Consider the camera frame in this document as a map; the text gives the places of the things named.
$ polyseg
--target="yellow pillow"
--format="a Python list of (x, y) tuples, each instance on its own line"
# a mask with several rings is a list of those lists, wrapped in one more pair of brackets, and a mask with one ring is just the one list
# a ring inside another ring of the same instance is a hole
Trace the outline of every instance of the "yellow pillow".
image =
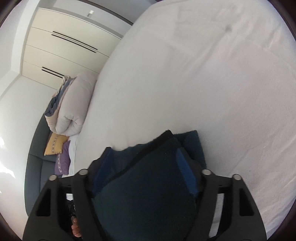
[(63, 151), (63, 144), (68, 140), (69, 137), (62, 136), (62, 135), (57, 135), (55, 133), (52, 133), (44, 155), (54, 155), (54, 154), (60, 154)]

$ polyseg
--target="human hand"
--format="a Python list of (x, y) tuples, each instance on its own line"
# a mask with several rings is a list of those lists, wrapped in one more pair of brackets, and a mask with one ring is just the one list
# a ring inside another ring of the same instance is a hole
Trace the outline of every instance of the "human hand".
[(79, 228), (79, 226), (77, 224), (77, 218), (73, 218), (72, 219), (72, 223), (73, 223), (73, 225), (71, 226), (71, 228), (72, 228), (73, 235), (75, 237), (80, 238), (81, 237), (81, 233), (80, 233), (80, 228)]

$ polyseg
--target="mattress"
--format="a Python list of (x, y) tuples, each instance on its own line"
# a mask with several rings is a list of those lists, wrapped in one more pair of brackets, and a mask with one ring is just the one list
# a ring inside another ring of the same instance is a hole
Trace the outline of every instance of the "mattress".
[(75, 172), (107, 146), (197, 130), (208, 168), (242, 175), (271, 236), (296, 197), (295, 53), (266, 0), (152, 5), (99, 75)]

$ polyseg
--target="rolled comforter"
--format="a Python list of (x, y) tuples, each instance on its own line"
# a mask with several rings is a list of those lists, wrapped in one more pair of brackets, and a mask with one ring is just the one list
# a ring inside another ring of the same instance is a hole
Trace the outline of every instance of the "rolled comforter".
[(65, 76), (59, 91), (52, 97), (45, 118), (56, 134), (72, 136), (83, 126), (96, 84), (96, 77), (82, 72), (74, 79)]

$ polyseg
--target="cabinet door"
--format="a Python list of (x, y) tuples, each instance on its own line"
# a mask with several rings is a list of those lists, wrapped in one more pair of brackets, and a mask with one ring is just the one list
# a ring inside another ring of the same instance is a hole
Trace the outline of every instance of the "cabinet door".
[(46, 70), (25, 61), (22, 66), (22, 75), (56, 90), (60, 88), (63, 79), (61, 75), (50, 73), (50, 71), (47, 72)]
[(32, 27), (59, 33), (110, 56), (120, 38), (79, 18), (52, 10), (38, 9)]
[(37, 28), (31, 28), (27, 45), (65, 58), (97, 73), (108, 60), (108, 57), (100, 52)]
[(48, 69), (52, 73), (59, 73), (62, 76), (69, 75), (74, 78), (81, 72), (88, 72), (94, 76), (98, 76), (98, 73), (79, 64), (29, 45), (25, 48), (24, 61), (40, 68), (44, 68), (44, 70)]

